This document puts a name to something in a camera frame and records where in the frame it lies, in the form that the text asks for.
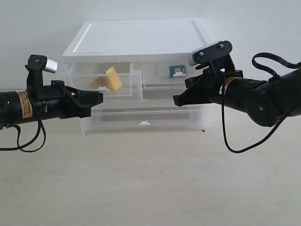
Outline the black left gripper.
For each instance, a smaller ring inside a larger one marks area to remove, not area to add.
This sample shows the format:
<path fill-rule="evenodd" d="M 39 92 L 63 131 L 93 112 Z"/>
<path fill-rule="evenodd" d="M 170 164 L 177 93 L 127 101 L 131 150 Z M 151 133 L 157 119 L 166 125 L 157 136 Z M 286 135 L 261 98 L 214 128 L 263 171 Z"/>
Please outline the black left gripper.
<path fill-rule="evenodd" d="M 86 118 L 91 116 L 91 107 L 103 102 L 103 93 L 76 89 L 55 80 L 33 89 L 32 100 L 42 119 Z"/>

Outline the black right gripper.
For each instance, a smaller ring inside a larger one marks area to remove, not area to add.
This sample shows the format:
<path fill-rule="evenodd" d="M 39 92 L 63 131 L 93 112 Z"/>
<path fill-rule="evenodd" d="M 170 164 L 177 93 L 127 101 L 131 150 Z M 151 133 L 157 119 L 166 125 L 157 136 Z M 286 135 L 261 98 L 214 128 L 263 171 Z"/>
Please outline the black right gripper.
<path fill-rule="evenodd" d="M 222 96 L 219 94 L 223 82 L 222 71 L 217 73 L 217 78 L 205 69 L 196 77 L 185 80 L 186 90 L 180 95 L 174 95 L 176 106 L 199 105 L 199 104 L 221 104 Z"/>

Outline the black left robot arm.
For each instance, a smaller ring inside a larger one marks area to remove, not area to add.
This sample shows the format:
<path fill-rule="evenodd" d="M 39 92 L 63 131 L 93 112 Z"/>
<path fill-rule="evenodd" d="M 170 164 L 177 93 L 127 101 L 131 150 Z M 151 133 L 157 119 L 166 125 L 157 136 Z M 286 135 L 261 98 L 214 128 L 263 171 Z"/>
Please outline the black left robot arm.
<path fill-rule="evenodd" d="M 66 86 L 63 81 L 51 81 L 42 88 L 42 96 L 34 90 L 0 93 L 0 127 L 9 127 L 53 118 L 86 118 L 91 109 L 103 102 L 103 93 Z"/>

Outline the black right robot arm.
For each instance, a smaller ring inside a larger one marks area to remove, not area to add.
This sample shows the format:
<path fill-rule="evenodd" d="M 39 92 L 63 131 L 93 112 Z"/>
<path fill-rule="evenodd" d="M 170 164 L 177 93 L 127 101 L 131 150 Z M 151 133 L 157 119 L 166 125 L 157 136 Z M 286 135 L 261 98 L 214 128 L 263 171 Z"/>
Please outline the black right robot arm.
<path fill-rule="evenodd" d="M 185 80 L 186 90 L 173 97 L 176 106 L 219 104 L 246 113 L 263 127 L 287 114 L 301 114 L 301 68 L 268 80 L 244 78 L 233 66 L 209 64 L 203 73 Z"/>

